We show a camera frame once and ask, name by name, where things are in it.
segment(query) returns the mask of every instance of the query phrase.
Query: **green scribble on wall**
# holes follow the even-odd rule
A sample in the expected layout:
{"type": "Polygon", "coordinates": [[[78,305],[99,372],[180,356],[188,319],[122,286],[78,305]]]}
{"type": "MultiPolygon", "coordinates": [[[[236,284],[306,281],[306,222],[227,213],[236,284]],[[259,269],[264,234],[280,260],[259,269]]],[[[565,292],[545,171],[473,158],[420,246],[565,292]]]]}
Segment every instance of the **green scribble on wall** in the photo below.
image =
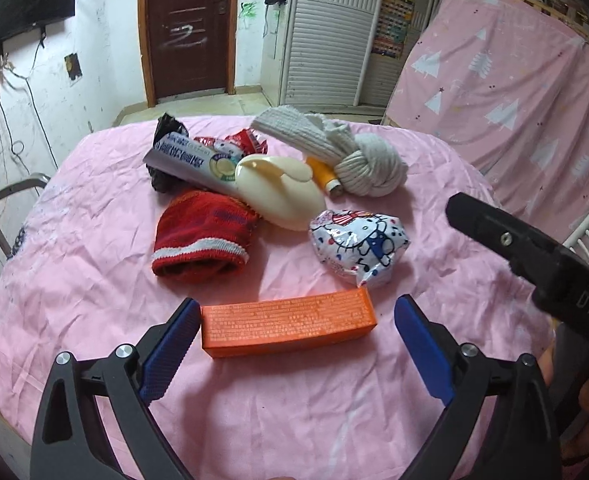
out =
{"type": "Polygon", "coordinates": [[[241,12],[239,18],[254,19],[257,17],[257,2],[251,0],[249,2],[241,2],[241,12]]]}

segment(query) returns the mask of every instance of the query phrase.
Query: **white stripe on hat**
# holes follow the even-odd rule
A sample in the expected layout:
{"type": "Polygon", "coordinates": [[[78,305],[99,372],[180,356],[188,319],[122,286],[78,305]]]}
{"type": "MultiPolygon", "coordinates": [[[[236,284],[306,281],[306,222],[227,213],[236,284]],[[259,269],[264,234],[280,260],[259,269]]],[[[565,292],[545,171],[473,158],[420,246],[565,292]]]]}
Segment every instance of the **white stripe on hat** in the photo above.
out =
{"type": "Polygon", "coordinates": [[[187,247],[164,247],[154,251],[152,261],[160,260],[161,258],[173,258],[175,256],[182,256],[183,254],[198,253],[200,251],[225,251],[226,253],[236,254],[243,258],[245,263],[250,259],[249,254],[239,244],[224,240],[223,238],[201,238],[187,247]]]}

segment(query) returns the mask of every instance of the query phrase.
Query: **red beanie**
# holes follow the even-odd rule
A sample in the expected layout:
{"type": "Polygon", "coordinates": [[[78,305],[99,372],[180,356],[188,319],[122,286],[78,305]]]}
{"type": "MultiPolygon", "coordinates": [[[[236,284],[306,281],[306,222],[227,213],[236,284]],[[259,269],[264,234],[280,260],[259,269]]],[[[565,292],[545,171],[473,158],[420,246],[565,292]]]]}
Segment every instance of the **red beanie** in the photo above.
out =
{"type": "Polygon", "coordinates": [[[258,215],[244,203],[209,191],[188,191],[161,215],[152,271],[184,283],[200,283],[240,270],[258,215]]]}

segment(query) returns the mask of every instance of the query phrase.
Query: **orange rectangular box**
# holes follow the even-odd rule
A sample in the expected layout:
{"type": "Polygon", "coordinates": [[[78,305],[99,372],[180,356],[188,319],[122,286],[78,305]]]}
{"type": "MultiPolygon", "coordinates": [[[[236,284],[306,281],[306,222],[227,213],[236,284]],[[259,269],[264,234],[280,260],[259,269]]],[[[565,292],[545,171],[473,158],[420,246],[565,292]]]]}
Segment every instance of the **orange rectangular box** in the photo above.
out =
{"type": "Polygon", "coordinates": [[[306,298],[201,307],[203,348],[237,357],[316,348],[364,336],[376,326],[365,287],[306,298]]]}

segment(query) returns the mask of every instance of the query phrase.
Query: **brown door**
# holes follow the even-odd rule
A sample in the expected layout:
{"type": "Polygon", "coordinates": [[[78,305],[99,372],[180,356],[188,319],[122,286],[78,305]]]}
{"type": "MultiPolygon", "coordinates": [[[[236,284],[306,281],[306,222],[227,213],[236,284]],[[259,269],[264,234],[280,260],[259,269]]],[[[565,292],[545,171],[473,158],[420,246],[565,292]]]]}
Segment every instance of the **brown door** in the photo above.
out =
{"type": "Polygon", "coordinates": [[[230,0],[148,0],[157,99],[225,88],[230,0]]]}

